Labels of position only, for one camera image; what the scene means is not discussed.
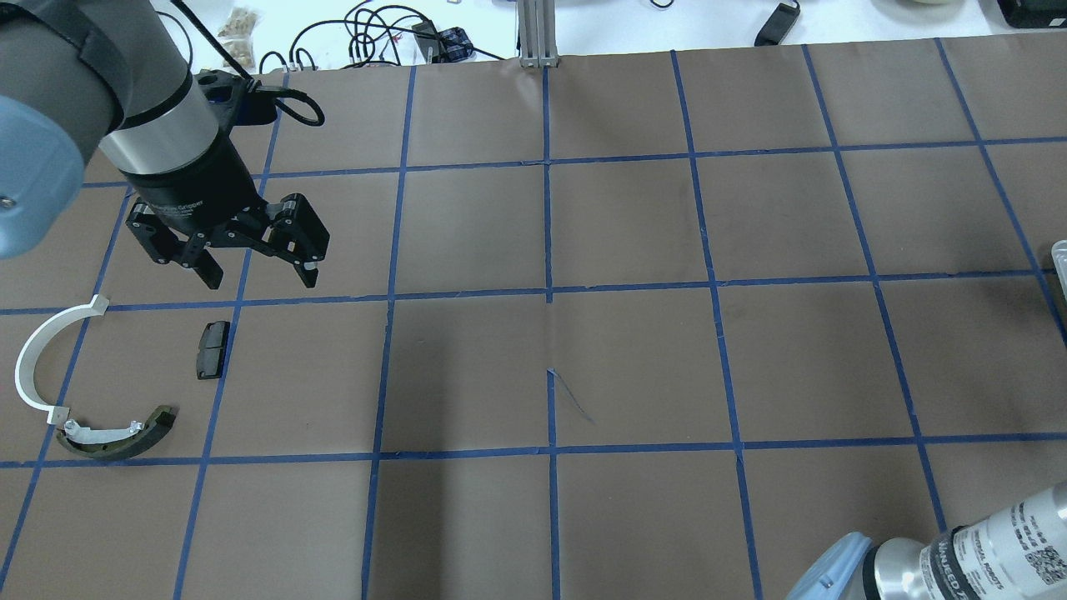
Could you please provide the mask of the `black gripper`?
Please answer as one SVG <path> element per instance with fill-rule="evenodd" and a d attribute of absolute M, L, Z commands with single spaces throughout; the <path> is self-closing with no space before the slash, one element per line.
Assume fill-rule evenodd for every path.
<path fill-rule="evenodd" d="M 235 224 L 240 234 L 254 237 L 257 252 L 288 263 L 306 288 L 316 287 L 318 263 L 330 246 L 323 220 L 302 193 L 271 204 L 264 201 L 228 137 L 217 137 L 186 167 L 164 174 L 130 174 L 129 181 L 138 200 L 125 223 L 155 263 L 176 263 L 217 290 L 223 269 L 207 247 L 217 228 L 226 238 Z"/>

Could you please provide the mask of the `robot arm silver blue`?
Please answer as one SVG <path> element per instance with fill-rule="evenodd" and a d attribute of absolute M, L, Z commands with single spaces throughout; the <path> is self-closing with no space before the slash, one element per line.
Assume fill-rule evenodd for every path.
<path fill-rule="evenodd" d="M 209 288 L 210 249 L 252 249 L 318 280 L 330 232 L 307 198 L 267 202 L 233 146 L 233 127 L 266 125 L 305 92 L 262 85 L 239 65 L 191 72 L 148 1 L 4 1 L 3 258 L 41 243 L 84 181 L 96 152 L 138 200 L 127 227 L 156 263 L 178 263 Z"/>
<path fill-rule="evenodd" d="M 1064 599 L 1066 485 L 1014 502 L 933 542 L 873 544 L 850 532 L 805 571 L 789 599 Z"/>

